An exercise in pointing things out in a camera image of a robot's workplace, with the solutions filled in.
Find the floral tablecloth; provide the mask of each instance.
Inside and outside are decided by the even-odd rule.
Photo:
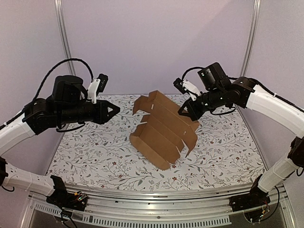
[[[121,112],[104,125],[87,123],[65,133],[48,170],[70,184],[121,190],[197,190],[250,183],[265,171],[257,147],[239,112],[222,116],[205,113],[199,120],[195,149],[170,169],[149,163],[130,143],[142,116],[132,116],[139,95],[105,95]],[[185,95],[168,95],[181,105]]]

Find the brown cardboard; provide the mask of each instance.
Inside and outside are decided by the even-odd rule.
[[[130,134],[131,144],[152,164],[162,170],[170,168],[180,158],[184,143],[187,156],[194,149],[198,121],[178,114],[179,106],[159,91],[140,96],[133,106],[133,114],[143,110],[144,115],[135,132]]]

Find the unfolded cardboard box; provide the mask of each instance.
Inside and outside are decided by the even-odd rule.
[[[162,170],[170,168],[180,158],[184,143],[188,154],[197,141],[195,130],[198,121],[192,121],[178,114],[179,106],[159,91],[140,96],[133,106],[133,114],[138,110],[149,113],[144,115],[134,133],[130,134],[131,144],[152,164]]]

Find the vent grille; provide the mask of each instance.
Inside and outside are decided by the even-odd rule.
[[[46,205],[43,203],[36,202],[35,209],[45,212],[50,215],[60,217],[61,210],[52,205]],[[181,222],[139,222],[139,221],[127,221],[127,220],[117,220],[117,219],[108,219],[102,218],[95,215],[85,214],[82,220],[73,218],[73,220],[92,224],[96,226],[102,226],[107,228],[211,228],[219,227],[224,225],[230,225],[229,216],[222,216],[211,219],[200,219],[195,221],[181,221]]]

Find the white panel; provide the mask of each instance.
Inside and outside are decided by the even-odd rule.
[[[247,77],[254,77],[278,95],[304,107],[304,2],[262,1],[259,25]],[[289,151],[294,135],[261,114],[243,112],[269,165]],[[286,181],[298,227],[304,227],[303,178]]]
[[[44,75],[64,59],[53,0],[0,1],[0,123],[31,101]],[[55,76],[46,81],[41,97],[48,96]],[[13,165],[44,174],[60,134],[49,130],[9,150],[4,158]],[[26,193],[0,190],[0,227],[18,227]]]
[[[239,75],[253,2],[65,0],[63,11],[71,55],[109,75],[104,94],[172,94],[173,81],[196,65],[218,61]],[[76,72],[87,77],[78,63]],[[203,89],[197,74],[189,78]]]

